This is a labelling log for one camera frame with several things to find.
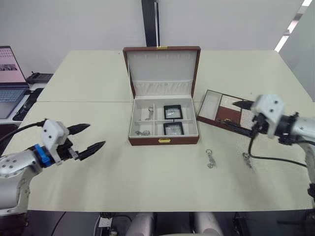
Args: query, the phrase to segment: power strip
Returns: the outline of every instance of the power strip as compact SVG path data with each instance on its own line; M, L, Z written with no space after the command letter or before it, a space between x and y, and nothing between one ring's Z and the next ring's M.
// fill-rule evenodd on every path
M99 228L105 228L105 227L111 227L112 226L112 221L113 221L113 218L103 218L101 217L99 219L99 224L98 224L98 227Z

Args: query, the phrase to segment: white wall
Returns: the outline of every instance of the white wall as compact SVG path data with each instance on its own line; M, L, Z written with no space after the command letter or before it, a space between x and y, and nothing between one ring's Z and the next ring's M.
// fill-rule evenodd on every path
M279 54L315 100L315 1L307 8Z
M146 46L141 0L0 0L0 45L25 76L54 73L75 49Z
M303 0L159 0L160 44L273 50Z

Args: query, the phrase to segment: laptop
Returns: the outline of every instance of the laptop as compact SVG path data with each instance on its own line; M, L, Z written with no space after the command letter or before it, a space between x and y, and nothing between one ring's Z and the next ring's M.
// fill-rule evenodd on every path
M0 46L0 119L6 119L29 85L10 46Z

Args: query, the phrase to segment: open case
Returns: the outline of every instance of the open case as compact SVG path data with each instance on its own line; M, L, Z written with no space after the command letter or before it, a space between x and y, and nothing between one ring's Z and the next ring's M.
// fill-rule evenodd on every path
M254 114L233 105L238 101L247 100L207 90L197 120L250 137Z
M134 97L131 145L196 144L199 132L192 96L200 47L124 48L123 52ZM168 109L174 116L165 117Z

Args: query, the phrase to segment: gold latch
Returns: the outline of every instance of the gold latch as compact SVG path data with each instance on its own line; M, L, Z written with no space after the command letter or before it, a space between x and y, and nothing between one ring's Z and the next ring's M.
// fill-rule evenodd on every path
M157 49L158 49L158 50L166 50L166 49L167 49L167 46L157 46Z
M169 138L169 139L159 139L158 142L159 142L160 144L166 144L166 143L170 143L170 142L171 142L171 139L170 139L170 138Z

